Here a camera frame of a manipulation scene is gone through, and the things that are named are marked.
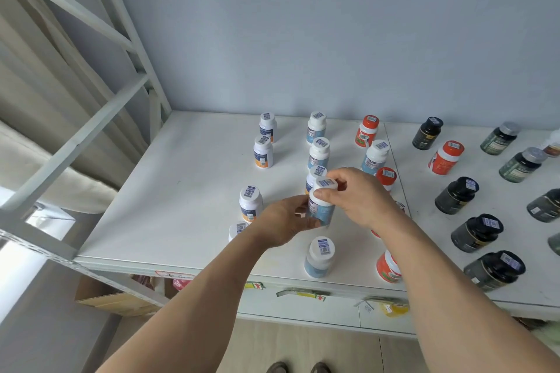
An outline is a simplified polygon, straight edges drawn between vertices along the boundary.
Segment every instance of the metal shelf frame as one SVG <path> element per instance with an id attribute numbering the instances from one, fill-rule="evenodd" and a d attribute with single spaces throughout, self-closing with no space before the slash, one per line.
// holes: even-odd
<path id="1" fill-rule="evenodd" d="M 161 128 L 162 111 L 165 117 L 172 111 L 122 0 L 100 0 L 111 24 L 94 15 L 76 0 L 50 1 L 123 47 L 137 74 L 0 207 L 0 237 L 151 304 L 164 306 L 168 302 L 166 297 L 137 283 L 128 275 L 84 267 L 75 261 L 78 252 L 76 248 L 25 222 L 28 210 L 140 89 L 147 91 L 150 103 L 150 141 L 153 141 Z"/>

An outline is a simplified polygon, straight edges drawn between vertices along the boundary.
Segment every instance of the curtain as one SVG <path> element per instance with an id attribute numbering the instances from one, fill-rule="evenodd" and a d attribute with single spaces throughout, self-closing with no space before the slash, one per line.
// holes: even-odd
<path id="1" fill-rule="evenodd" d="M 44 0 L 0 0 L 0 186 L 17 190 L 113 95 Z M 42 199 L 103 212 L 146 148 L 123 109 Z"/>

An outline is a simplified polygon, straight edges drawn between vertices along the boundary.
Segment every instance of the dark green supplement bottle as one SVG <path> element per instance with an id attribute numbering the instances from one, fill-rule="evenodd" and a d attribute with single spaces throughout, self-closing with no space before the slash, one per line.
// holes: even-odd
<path id="1" fill-rule="evenodd" d="M 490 214 L 471 217 L 451 234 L 452 242 L 463 252 L 472 253 L 498 239 L 503 224 Z"/>
<path id="2" fill-rule="evenodd" d="M 527 206 L 534 219 L 550 223 L 560 217 L 560 189 L 551 189 Z"/>
<path id="3" fill-rule="evenodd" d="M 550 249 L 553 250 L 556 255 L 560 255 L 560 233 L 556 233 L 556 235 L 552 235 L 548 238 L 548 246 L 550 246 Z"/>
<path id="4" fill-rule="evenodd" d="M 426 151 L 431 148 L 432 144 L 436 141 L 436 137 L 441 133 L 441 126 L 444 122 L 438 117 L 430 117 L 426 122 L 420 125 L 420 129 L 412 139 L 412 145 L 421 151 Z"/>
<path id="5" fill-rule="evenodd" d="M 457 214 L 461 208 L 474 199 L 479 190 L 478 183 L 469 177 L 459 177 L 439 194 L 434 201 L 436 207 L 445 214 Z"/>
<path id="6" fill-rule="evenodd" d="M 522 128 L 519 124 L 506 121 L 488 135 L 480 145 L 480 148 L 487 154 L 500 155 L 517 138 L 521 130 Z"/>
<path id="7" fill-rule="evenodd" d="M 500 175 L 511 183 L 521 183 L 525 178 L 541 166 L 548 156 L 536 147 L 528 147 L 518 152 L 500 168 Z"/>
<path id="8" fill-rule="evenodd" d="M 484 292 L 513 283 L 525 273 L 522 259 L 510 251 L 489 252 L 467 265 L 463 273 Z"/>

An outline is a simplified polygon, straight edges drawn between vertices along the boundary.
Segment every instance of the supplement bottle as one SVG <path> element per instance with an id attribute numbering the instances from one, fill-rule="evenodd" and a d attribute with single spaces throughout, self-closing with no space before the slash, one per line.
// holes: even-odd
<path id="1" fill-rule="evenodd" d="M 322 165 L 315 165 L 311 167 L 309 174 L 307 175 L 307 179 L 305 180 L 305 194 L 309 194 L 315 185 L 316 180 L 321 177 L 325 177 L 326 173 L 326 168 Z"/>
<path id="2" fill-rule="evenodd" d="M 457 214 L 461 208 L 474 199 L 479 191 L 478 183 L 469 177 L 459 177 L 439 194 L 435 203 L 438 210 L 445 214 Z"/>
<path id="3" fill-rule="evenodd" d="M 498 239 L 503 224 L 490 214 L 471 217 L 451 234 L 452 242 L 463 252 L 472 253 Z"/>
<path id="4" fill-rule="evenodd" d="M 385 140 L 374 140 L 366 151 L 366 156 L 362 163 L 362 171 L 375 175 L 377 170 L 385 165 L 389 149 L 389 144 Z"/>
<path id="5" fill-rule="evenodd" d="M 272 112 L 265 112 L 264 114 L 260 115 L 260 134 L 264 136 L 270 137 L 271 142 L 276 142 L 277 136 L 276 128 L 278 127 L 276 124 L 276 118 Z"/>
<path id="6" fill-rule="evenodd" d="M 248 225 L 249 224 L 247 221 L 240 221 L 238 223 L 231 225 L 227 239 L 231 242 L 232 240 L 234 240 L 234 237 L 240 234 L 243 230 L 245 230 Z"/>
<path id="7" fill-rule="evenodd" d="M 548 139 L 541 145 L 542 150 L 549 157 L 560 156 L 560 129 L 554 130 Z"/>
<path id="8" fill-rule="evenodd" d="M 377 177 L 377 179 L 383 185 L 385 190 L 387 192 L 390 192 L 396 181 L 396 172 L 392 168 L 381 167 L 375 173 L 375 177 Z"/>
<path id="9" fill-rule="evenodd" d="M 556 233 L 556 235 L 552 235 L 548 238 L 548 246 L 550 246 L 550 249 L 553 250 L 556 255 L 560 255 L 560 233 Z"/>
<path id="10" fill-rule="evenodd" d="M 321 221 L 321 226 L 328 226 L 333 219 L 334 205 L 320 200 L 315 196 L 317 189 L 338 189 L 338 183 L 333 179 L 323 178 L 317 180 L 309 192 L 309 202 L 307 206 L 307 217 L 314 217 Z"/>
<path id="11" fill-rule="evenodd" d="M 403 212 L 404 214 L 406 214 L 406 213 L 407 213 L 407 210 L 404 208 L 404 205 L 403 205 L 402 203 L 400 203 L 400 202 L 397 202 L 397 201 L 395 201 L 395 202 L 396 202 L 397 206 L 402 210 L 402 212 Z M 380 235 L 378 235 L 377 233 L 375 233 L 374 230 L 371 230 L 371 232 L 374 234 L 375 237 L 381 237 Z"/>
<path id="12" fill-rule="evenodd" d="M 556 220 L 560 217 L 560 189 L 551 189 L 538 197 L 527 206 L 527 211 L 544 223 Z"/>
<path id="13" fill-rule="evenodd" d="M 263 135 L 256 137 L 253 152 L 255 153 L 255 164 L 257 167 L 270 168 L 272 166 L 272 143 L 270 142 L 270 137 Z"/>
<path id="14" fill-rule="evenodd" d="M 247 186 L 242 188 L 239 195 L 239 206 L 243 220 L 253 222 L 263 211 L 263 196 L 259 192 L 259 188 L 255 186 Z"/>
<path id="15" fill-rule="evenodd" d="M 516 138 L 522 128 L 512 121 L 504 122 L 488 135 L 480 148 L 490 155 L 500 155 Z"/>
<path id="16" fill-rule="evenodd" d="M 457 164 L 464 150 L 465 147 L 461 143 L 448 140 L 430 159 L 428 168 L 436 174 L 446 175 Z"/>
<path id="17" fill-rule="evenodd" d="M 309 148 L 309 159 L 307 168 L 311 169 L 314 165 L 321 165 L 326 168 L 330 157 L 330 142 L 326 137 L 315 137 L 311 148 Z"/>
<path id="18" fill-rule="evenodd" d="M 428 150 L 436 141 L 436 137 L 441 133 L 441 126 L 444 122 L 438 117 L 430 117 L 422 123 L 420 129 L 412 139 L 412 145 L 419 150 Z"/>
<path id="19" fill-rule="evenodd" d="M 398 283 L 402 277 L 399 266 L 396 265 L 391 253 L 386 250 L 377 260 L 377 272 L 381 278 L 389 283 Z"/>
<path id="20" fill-rule="evenodd" d="M 318 236 L 311 242 L 305 255 L 304 269 L 311 277 L 324 277 L 334 261 L 334 243 L 325 236 Z"/>
<path id="21" fill-rule="evenodd" d="M 525 264 L 513 252 L 489 252 L 467 265 L 463 272 L 487 292 L 513 283 L 525 273 Z"/>
<path id="22" fill-rule="evenodd" d="M 313 144 L 315 137 L 324 137 L 326 130 L 326 115 L 321 111 L 313 111 L 307 122 L 307 143 Z"/>
<path id="23" fill-rule="evenodd" d="M 511 183 L 521 183 L 546 161 L 547 155 L 540 149 L 528 147 L 518 152 L 500 168 L 500 176 Z"/>
<path id="24" fill-rule="evenodd" d="M 375 140 L 375 136 L 377 135 L 378 125 L 378 117 L 375 115 L 366 115 L 358 127 L 356 139 L 354 140 L 356 144 L 361 147 L 366 147 L 366 145 L 371 146 L 371 143 Z"/>

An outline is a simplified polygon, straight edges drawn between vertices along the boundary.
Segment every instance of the floor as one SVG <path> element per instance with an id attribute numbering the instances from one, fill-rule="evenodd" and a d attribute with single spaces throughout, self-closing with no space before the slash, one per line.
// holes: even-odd
<path id="1" fill-rule="evenodd" d="M 108 355 L 145 322 L 122 319 Z M 317 361 L 332 373 L 428 373 L 418 342 L 410 339 L 238 319 L 218 373 L 265 373 L 275 361 L 290 373 L 309 373 Z"/>

